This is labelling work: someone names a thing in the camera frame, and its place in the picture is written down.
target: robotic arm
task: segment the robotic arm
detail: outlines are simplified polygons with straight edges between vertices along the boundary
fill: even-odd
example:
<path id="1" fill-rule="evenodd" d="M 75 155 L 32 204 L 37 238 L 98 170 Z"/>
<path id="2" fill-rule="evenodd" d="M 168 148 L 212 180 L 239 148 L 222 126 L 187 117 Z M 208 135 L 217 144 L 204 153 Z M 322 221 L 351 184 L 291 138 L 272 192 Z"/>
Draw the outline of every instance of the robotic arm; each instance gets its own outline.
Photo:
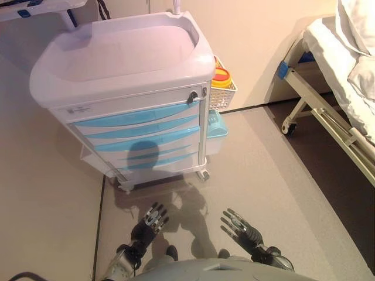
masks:
<path id="1" fill-rule="evenodd" d="M 260 232 L 244 220 L 243 217 L 232 209 L 223 211 L 223 214 L 230 222 L 223 217 L 220 219 L 232 232 L 223 225 L 221 229 L 251 255 L 252 261 L 294 272 L 293 264 L 281 255 L 281 251 L 274 246 L 265 246 Z"/>
<path id="2" fill-rule="evenodd" d="M 117 254 L 110 263 L 102 281 L 125 281 L 135 276 L 135 271 L 141 266 L 141 259 L 147 247 L 154 240 L 163 226 L 168 222 L 165 217 L 167 210 L 155 202 L 146 212 L 141 221 L 131 232 L 131 243 L 122 244 L 117 248 Z"/>

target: robot finger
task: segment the robot finger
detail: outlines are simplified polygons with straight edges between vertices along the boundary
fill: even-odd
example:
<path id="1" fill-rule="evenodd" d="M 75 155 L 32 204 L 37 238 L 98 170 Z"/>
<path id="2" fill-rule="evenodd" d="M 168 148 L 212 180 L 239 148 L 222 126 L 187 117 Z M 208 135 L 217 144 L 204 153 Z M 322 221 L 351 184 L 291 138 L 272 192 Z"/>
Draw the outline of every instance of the robot finger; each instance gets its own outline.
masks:
<path id="1" fill-rule="evenodd" d="M 233 216 L 235 216 L 236 218 L 238 218 L 239 220 L 244 220 L 243 217 L 241 217 L 238 213 L 236 213 L 235 211 L 233 211 L 231 208 L 228 208 L 227 211 L 232 214 Z"/>
<path id="2" fill-rule="evenodd" d="M 146 222 L 146 225 L 149 225 L 151 226 L 155 221 L 156 219 L 158 218 L 159 214 L 160 214 L 160 210 L 163 209 L 164 205 L 163 204 L 160 204 L 155 211 L 152 211 L 151 214 L 149 215 L 149 217 L 147 218 L 147 220 L 145 221 Z"/>
<path id="3" fill-rule="evenodd" d="M 240 215 L 238 215 L 236 212 L 234 212 L 236 215 L 230 214 L 227 211 L 223 211 L 223 214 L 230 219 L 232 224 L 236 226 L 240 231 L 246 231 L 247 226 L 246 224 L 243 224 L 241 220 L 243 220 Z"/>
<path id="4" fill-rule="evenodd" d="M 160 230 L 163 228 L 163 226 L 169 221 L 169 217 L 166 217 L 162 223 L 157 227 L 157 229 L 155 230 L 156 234 L 158 234 L 160 232 Z"/>
<path id="5" fill-rule="evenodd" d="M 229 235 L 230 238 L 232 238 L 236 243 L 238 243 L 238 236 L 234 235 L 232 232 L 230 232 L 224 225 L 221 225 L 220 228 Z"/>
<path id="6" fill-rule="evenodd" d="M 153 203 L 151 208 L 145 214 L 145 220 L 147 220 L 147 218 L 151 215 L 151 212 L 156 208 L 157 205 L 158 205 L 158 202 Z"/>
<path id="7" fill-rule="evenodd" d="M 230 220 L 232 220 L 232 218 L 234 218 L 234 216 L 231 215 L 231 214 L 229 214 L 227 211 L 223 211 L 223 214 L 224 214 L 227 218 L 229 218 Z"/>
<path id="8" fill-rule="evenodd" d="M 237 235 L 240 234 L 240 230 L 239 230 L 236 226 L 234 226 L 233 224 L 231 224 L 230 222 L 228 222 L 228 221 L 227 221 L 225 218 L 223 218 L 223 217 L 221 217 L 220 219 L 221 219 L 221 221 L 222 221 L 223 223 L 225 223 L 226 225 L 228 225 L 228 227 L 229 227 L 230 229 L 232 229 L 232 230 L 234 231 L 234 233 L 236 233 Z"/>
<path id="9" fill-rule="evenodd" d="M 154 229 L 156 229 L 157 224 L 159 223 L 160 219 L 165 216 L 166 212 L 167 210 L 165 209 L 164 211 L 162 211 L 160 215 L 158 215 L 158 217 L 156 218 L 156 221 L 152 224 L 152 227 Z"/>

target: bed frame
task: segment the bed frame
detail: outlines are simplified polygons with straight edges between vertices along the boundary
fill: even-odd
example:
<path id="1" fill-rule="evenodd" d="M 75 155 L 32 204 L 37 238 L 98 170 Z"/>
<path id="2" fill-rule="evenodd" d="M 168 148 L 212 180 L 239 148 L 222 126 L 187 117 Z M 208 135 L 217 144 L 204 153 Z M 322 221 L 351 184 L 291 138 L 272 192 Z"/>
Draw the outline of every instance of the bed frame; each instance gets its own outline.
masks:
<path id="1" fill-rule="evenodd" d="M 284 120 L 281 130 L 291 135 L 296 128 L 297 119 L 312 114 L 329 132 L 346 154 L 375 187 L 375 146 L 356 128 L 326 102 L 296 71 L 300 58 L 309 52 L 303 40 L 303 32 L 292 45 L 285 59 L 280 63 L 277 75 L 285 80 L 301 97 L 295 108 Z M 311 110 L 303 111 L 308 105 Z"/>

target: red lid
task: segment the red lid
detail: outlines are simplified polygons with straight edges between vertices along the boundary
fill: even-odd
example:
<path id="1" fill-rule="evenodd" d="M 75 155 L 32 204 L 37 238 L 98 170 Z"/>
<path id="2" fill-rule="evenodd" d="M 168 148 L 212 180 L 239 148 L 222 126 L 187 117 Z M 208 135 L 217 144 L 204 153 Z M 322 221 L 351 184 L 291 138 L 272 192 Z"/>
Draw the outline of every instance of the red lid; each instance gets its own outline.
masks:
<path id="1" fill-rule="evenodd" d="M 221 67 L 216 67 L 215 77 L 213 78 L 216 81 L 226 81 L 230 78 L 230 74 L 226 69 Z"/>

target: white bed sheet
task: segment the white bed sheet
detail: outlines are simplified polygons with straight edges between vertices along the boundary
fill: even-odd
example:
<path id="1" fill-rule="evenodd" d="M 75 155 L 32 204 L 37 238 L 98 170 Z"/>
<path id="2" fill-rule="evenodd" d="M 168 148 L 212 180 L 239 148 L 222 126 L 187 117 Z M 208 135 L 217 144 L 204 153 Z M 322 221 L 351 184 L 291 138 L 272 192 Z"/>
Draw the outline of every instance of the white bed sheet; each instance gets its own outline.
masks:
<path id="1" fill-rule="evenodd" d="M 357 94 L 347 81 L 359 55 L 339 39 L 335 17 L 315 20 L 304 32 L 304 41 L 352 126 L 375 146 L 375 102 Z"/>

